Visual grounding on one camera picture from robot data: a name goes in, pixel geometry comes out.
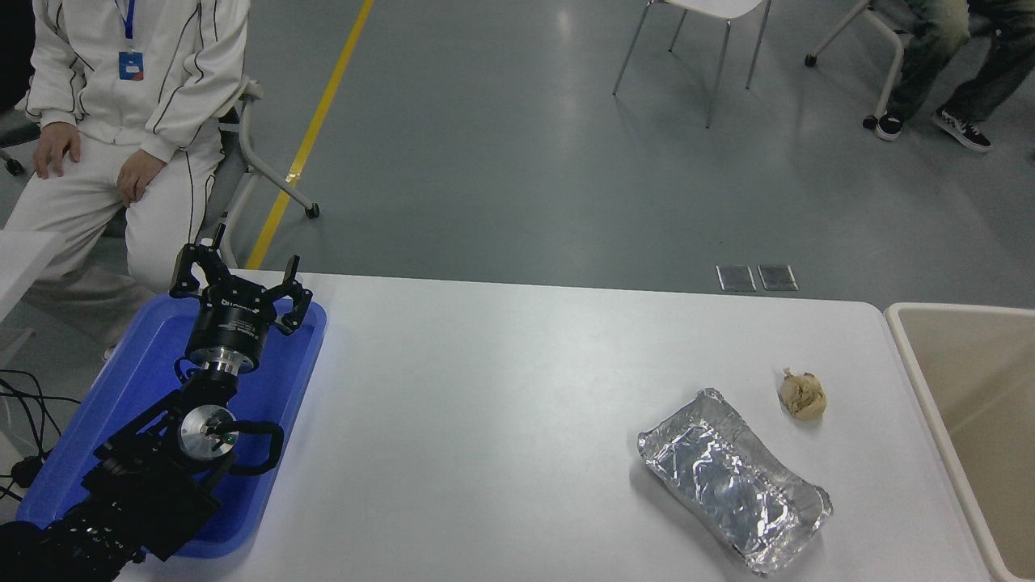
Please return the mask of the person's right hand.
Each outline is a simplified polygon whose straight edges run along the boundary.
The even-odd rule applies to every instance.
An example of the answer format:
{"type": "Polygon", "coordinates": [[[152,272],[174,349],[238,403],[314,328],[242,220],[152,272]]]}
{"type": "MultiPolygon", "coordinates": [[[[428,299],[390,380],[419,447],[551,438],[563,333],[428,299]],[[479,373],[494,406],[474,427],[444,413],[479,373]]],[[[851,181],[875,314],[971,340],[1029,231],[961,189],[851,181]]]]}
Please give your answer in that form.
{"type": "Polygon", "coordinates": [[[53,122],[41,126],[36,151],[32,156],[34,173],[40,179],[64,175],[65,162],[81,162],[81,137],[78,126],[53,122]]]}

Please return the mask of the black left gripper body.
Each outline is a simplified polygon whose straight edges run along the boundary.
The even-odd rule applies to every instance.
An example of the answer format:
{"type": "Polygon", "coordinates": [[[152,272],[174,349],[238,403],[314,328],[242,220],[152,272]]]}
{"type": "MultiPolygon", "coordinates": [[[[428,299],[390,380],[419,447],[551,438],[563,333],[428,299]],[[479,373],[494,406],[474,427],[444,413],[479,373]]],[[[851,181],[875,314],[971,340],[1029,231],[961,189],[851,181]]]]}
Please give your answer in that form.
{"type": "Polygon", "coordinates": [[[210,287],[200,297],[200,312],[186,344],[191,361],[206,361],[218,349],[261,360],[268,329],[277,312],[264,287],[210,287]]]}

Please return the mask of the person's left hand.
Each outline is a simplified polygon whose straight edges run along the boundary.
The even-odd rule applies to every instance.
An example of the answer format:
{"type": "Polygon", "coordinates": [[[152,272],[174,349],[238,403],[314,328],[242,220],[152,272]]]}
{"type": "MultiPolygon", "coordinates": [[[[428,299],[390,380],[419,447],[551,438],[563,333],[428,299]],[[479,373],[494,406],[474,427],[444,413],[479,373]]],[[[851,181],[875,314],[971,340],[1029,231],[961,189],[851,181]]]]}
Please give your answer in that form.
{"type": "Polygon", "coordinates": [[[144,149],[137,149],[121,166],[116,178],[116,190],[119,192],[122,205],[128,209],[134,203],[141,201],[146,188],[167,163],[148,154],[144,149]]]}

